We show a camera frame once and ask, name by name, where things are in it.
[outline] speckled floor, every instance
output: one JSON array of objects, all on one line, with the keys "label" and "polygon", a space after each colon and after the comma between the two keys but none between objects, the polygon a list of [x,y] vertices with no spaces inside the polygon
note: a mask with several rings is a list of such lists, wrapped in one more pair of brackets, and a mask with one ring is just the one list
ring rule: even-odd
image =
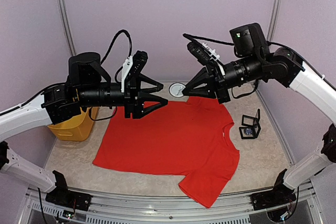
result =
[{"label": "speckled floor", "polygon": [[[169,86],[170,83],[165,83],[165,89],[158,95],[174,101],[187,100],[187,97],[177,99],[170,96]],[[238,95],[251,89],[252,87],[246,84],[240,89],[235,88],[234,91],[235,95]],[[230,131],[230,138],[240,150],[240,161],[235,175],[222,193],[272,186],[279,172],[288,167],[288,161],[260,100],[254,93],[224,105],[235,122]],[[256,140],[242,140],[238,129],[241,116],[254,116],[258,108],[261,110],[261,133]],[[101,108],[98,117],[110,114],[109,109]],[[46,168],[63,173],[70,187],[128,195],[184,195],[178,187],[184,176],[125,173],[92,165],[108,123],[108,120],[96,122],[91,135],[84,142],[57,140]]]}]

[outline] small black stand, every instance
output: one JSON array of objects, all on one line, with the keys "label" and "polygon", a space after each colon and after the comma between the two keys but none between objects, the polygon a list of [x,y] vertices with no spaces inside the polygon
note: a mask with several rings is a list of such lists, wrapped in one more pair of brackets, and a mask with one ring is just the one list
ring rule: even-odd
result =
[{"label": "small black stand", "polygon": [[[244,127],[239,127],[241,139],[256,139],[259,136],[260,127],[260,109],[257,110],[256,117],[243,115],[241,124]],[[247,123],[246,120],[252,120],[252,123]]]}]

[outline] purple wall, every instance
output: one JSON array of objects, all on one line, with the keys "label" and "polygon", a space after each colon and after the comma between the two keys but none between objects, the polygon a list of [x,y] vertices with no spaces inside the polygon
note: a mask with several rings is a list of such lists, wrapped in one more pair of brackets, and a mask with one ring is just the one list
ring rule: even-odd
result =
[{"label": "purple wall", "polygon": [[[65,81],[67,49],[56,0],[0,0],[0,111],[45,86]],[[46,128],[7,140],[22,157],[43,166],[55,137]],[[0,223],[15,223],[27,184],[0,174]]]},{"label": "purple wall", "polygon": [[[274,41],[302,54],[336,84],[335,0],[282,0]],[[276,119],[296,161],[313,151],[331,124],[310,102],[271,81],[261,85],[262,96]],[[332,165],[312,182],[327,223],[335,223],[336,167]]]},{"label": "purple wall", "polygon": [[[149,55],[144,73],[164,81],[189,80],[201,65],[187,51],[182,33],[230,40],[229,30],[259,22],[266,31],[273,0],[66,0],[77,53],[106,53],[112,37],[127,29],[133,52]],[[128,54],[124,36],[104,64],[114,76]],[[232,47],[216,45],[223,62],[235,59]]]}]

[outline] white cable clip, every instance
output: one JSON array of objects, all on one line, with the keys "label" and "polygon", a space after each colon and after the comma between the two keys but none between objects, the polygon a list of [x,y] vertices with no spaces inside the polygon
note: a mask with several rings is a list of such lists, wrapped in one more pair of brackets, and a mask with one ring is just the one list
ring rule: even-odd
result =
[{"label": "white cable clip", "polygon": [[285,218],[286,218],[288,215],[289,215],[289,214],[288,214],[288,211],[286,211],[283,215],[280,216],[280,219],[281,219],[282,221],[284,221]]},{"label": "white cable clip", "polygon": [[216,54],[216,49],[211,49],[207,43],[202,43],[202,46],[210,52],[210,57],[212,57],[216,61],[219,60],[220,55]]}]

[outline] yellow container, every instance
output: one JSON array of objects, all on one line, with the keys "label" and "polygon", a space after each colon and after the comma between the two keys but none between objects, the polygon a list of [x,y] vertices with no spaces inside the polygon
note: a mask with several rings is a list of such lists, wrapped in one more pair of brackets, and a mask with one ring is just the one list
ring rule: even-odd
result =
[{"label": "yellow container", "polygon": [[[93,119],[96,118],[97,112],[97,107],[92,108],[91,117]],[[94,121],[89,117],[89,110],[87,110],[86,112],[82,111],[80,115],[76,115],[65,122],[49,125],[48,128],[60,140],[84,141],[89,137],[93,123]]]}]

